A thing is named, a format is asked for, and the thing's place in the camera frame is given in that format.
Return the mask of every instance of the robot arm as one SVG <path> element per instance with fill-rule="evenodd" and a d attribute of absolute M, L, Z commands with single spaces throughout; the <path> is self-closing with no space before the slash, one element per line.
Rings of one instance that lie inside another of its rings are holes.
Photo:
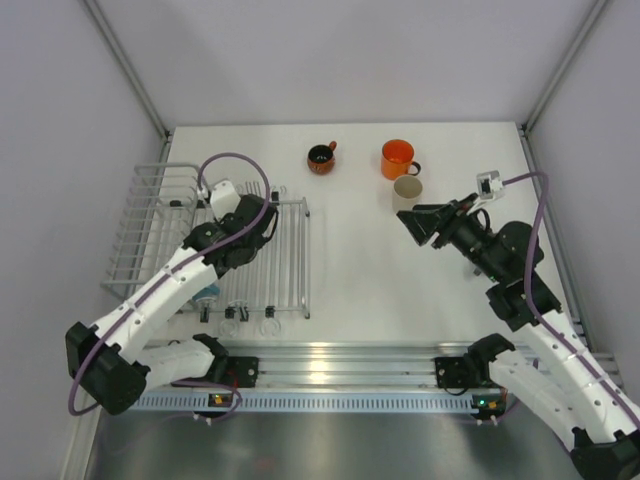
<path fill-rule="evenodd" d="M 509 389 L 554 431 L 583 478 L 633 478 L 640 474 L 640 408 L 598 365 L 558 299 L 533 271 L 544 254 L 537 241 L 530 243 L 532 227 L 509 222 L 498 232 L 491 230 L 482 207 L 502 196 L 497 172 L 479 175 L 478 187 L 479 194 L 463 200 L 417 205 L 397 215 L 418 245 L 437 234 L 434 248 L 452 244 L 496 283 L 486 292 L 491 308 L 518 340 L 538 354 L 555 383 L 511 342 L 493 334 L 469 347 L 462 357 L 464 367 L 454 372 L 458 376 L 454 384 Z M 528 265 L 530 289 L 525 288 L 527 260 L 533 264 Z"/>
<path fill-rule="evenodd" d="M 223 180 L 212 188 L 209 201 L 215 222 L 195 227 L 166 265 L 113 312 L 90 327 L 78 322 L 66 334 L 73 378 L 89 352 L 99 341 L 104 343 L 85 367 L 80 385 L 113 415 L 129 408 L 145 390 L 182 378 L 202 377 L 221 367 L 216 359 L 227 356 L 217 340 L 207 335 L 144 349 L 158 328 L 194 295 L 230 269 L 251 262 L 271 238 L 263 234 L 278 213 L 269 204 L 247 235 L 227 240 L 257 218 L 263 198 L 239 196 L 231 182 Z M 221 247 L 212 250 L 216 244 Z"/>

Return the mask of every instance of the perforated metal rail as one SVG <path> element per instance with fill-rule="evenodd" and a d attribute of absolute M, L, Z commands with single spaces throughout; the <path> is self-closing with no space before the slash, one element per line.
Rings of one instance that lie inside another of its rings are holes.
<path fill-rule="evenodd" d="M 440 393 L 269 393 L 242 392 L 238 412 L 352 412 L 352 413 L 476 413 L 471 394 L 451 397 Z M 205 392 L 149 392 L 132 410 L 224 412 L 215 394 Z"/>

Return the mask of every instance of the black and orange cup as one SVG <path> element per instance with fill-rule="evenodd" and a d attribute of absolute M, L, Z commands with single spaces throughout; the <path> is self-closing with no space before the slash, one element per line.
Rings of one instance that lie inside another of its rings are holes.
<path fill-rule="evenodd" d="M 331 142 L 329 145 L 316 145 L 307 155 L 307 165 L 313 173 L 324 175 L 329 173 L 336 164 L 336 157 L 333 151 L 338 144 Z"/>
<path fill-rule="evenodd" d="M 413 147 L 404 140 L 389 140 L 382 147 L 381 170 L 382 174 L 389 180 L 395 180 L 401 175 L 417 175 L 422 167 L 418 162 L 413 161 Z M 416 171 L 409 173 L 411 166 Z"/>

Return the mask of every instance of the beige cup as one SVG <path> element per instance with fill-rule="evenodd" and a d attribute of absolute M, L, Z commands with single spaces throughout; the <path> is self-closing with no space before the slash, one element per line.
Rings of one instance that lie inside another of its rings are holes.
<path fill-rule="evenodd" d="M 391 204 L 393 212 L 411 210 L 422 195 L 422 182 L 413 175 L 401 175 L 393 182 Z"/>

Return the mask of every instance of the white dish rack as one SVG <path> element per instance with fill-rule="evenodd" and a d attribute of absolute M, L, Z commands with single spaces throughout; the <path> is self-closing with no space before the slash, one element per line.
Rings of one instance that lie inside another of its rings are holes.
<path fill-rule="evenodd" d="M 159 163 L 134 168 L 132 186 L 119 223 L 107 275 L 101 285 L 125 300 L 144 285 L 180 247 L 197 225 L 213 221 L 208 205 L 198 200 L 196 165 Z M 264 196 L 259 182 L 237 185 L 238 193 Z M 272 240 L 248 265 L 216 282 L 217 297 L 190 301 L 182 311 L 207 310 L 227 318 L 240 313 L 300 312 L 310 318 L 310 214 L 306 198 L 287 198 L 284 186 L 272 187 L 279 220 Z"/>

